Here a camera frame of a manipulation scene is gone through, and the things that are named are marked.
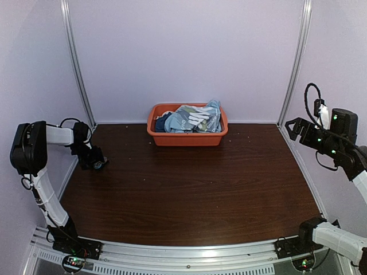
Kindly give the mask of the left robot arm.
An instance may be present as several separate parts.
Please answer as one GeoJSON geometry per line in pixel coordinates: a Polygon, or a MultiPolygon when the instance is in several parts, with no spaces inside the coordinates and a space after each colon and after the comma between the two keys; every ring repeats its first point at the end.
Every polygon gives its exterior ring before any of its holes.
{"type": "Polygon", "coordinates": [[[72,121],[72,128],[45,121],[20,124],[11,147],[10,162],[22,176],[23,187],[32,192],[54,241],[60,242],[69,254],[77,254],[82,250],[83,243],[78,238],[72,218],[62,207],[51,185],[46,167],[48,146],[69,148],[84,170],[100,170],[108,163],[108,158],[100,147],[91,143],[89,125],[79,119],[72,121]]]}

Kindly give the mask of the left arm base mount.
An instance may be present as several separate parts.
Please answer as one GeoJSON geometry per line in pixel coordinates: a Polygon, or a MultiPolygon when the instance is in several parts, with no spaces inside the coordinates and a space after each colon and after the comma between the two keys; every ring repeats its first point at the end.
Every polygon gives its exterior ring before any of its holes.
{"type": "Polygon", "coordinates": [[[100,257],[102,243],[85,238],[56,238],[53,242],[54,250],[77,256],[79,258],[89,258],[98,260],[100,257]]]}

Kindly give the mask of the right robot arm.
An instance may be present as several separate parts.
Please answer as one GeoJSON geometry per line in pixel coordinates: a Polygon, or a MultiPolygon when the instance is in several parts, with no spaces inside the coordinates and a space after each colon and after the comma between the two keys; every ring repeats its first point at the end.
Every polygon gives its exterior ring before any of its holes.
{"type": "MultiPolygon", "coordinates": [[[[289,138],[300,136],[300,144],[315,149],[333,159],[335,168],[342,168],[364,200],[366,200],[366,147],[357,146],[358,116],[345,109],[333,109],[330,129],[325,129],[315,119],[301,117],[285,124],[289,138]]],[[[314,245],[322,245],[349,259],[366,274],[366,238],[338,228],[324,218],[311,218],[299,226],[299,236],[294,248],[305,253],[314,245]]]]}

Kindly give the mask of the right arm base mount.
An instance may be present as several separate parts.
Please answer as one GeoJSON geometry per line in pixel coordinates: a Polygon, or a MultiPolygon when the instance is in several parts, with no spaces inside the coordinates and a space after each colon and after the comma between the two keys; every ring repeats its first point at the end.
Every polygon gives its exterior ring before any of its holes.
{"type": "Polygon", "coordinates": [[[323,248],[322,245],[315,243],[311,245],[302,245],[298,236],[291,238],[279,237],[273,245],[278,259],[312,253],[323,248]]]}

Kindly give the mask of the light blue printed t-shirt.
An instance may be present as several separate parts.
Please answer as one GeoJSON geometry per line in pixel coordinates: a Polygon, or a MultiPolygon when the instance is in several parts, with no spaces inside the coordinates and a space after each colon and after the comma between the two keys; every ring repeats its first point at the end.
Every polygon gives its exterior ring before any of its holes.
{"type": "Polygon", "coordinates": [[[221,127],[221,104],[211,100],[203,107],[181,105],[165,120],[167,133],[219,133],[221,127]]]}

